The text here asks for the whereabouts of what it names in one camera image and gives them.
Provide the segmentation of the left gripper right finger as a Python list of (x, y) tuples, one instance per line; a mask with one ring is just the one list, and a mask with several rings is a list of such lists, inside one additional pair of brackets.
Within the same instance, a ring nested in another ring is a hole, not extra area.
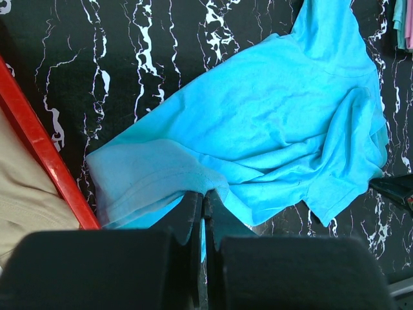
[(224, 206), (216, 190), (208, 191), (203, 199), (203, 218), (206, 234), (208, 306), (210, 309), (230, 309), (221, 242), (226, 237), (254, 238), (257, 234)]

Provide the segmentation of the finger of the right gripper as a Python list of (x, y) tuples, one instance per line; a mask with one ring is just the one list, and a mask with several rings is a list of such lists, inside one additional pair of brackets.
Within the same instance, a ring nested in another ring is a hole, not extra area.
[(412, 210), (412, 174), (374, 178), (369, 187), (405, 210)]

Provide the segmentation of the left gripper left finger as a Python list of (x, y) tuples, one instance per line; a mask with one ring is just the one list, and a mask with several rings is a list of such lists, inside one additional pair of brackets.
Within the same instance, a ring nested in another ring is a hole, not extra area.
[(171, 236), (166, 280), (169, 309), (199, 307), (202, 202), (202, 194), (186, 192), (161, 220), (161, 227)]

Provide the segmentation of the turquoise t shirt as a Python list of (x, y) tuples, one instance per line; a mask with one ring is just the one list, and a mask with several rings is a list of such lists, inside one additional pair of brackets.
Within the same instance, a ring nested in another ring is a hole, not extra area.
[(86, 162), (104, 229), (147, 228), (216, 190), (249, 226), (298, 202), (328, 225), (387, 161), (376, 65), (349, 1), (305, 1), (272, 34), (170, 96)]

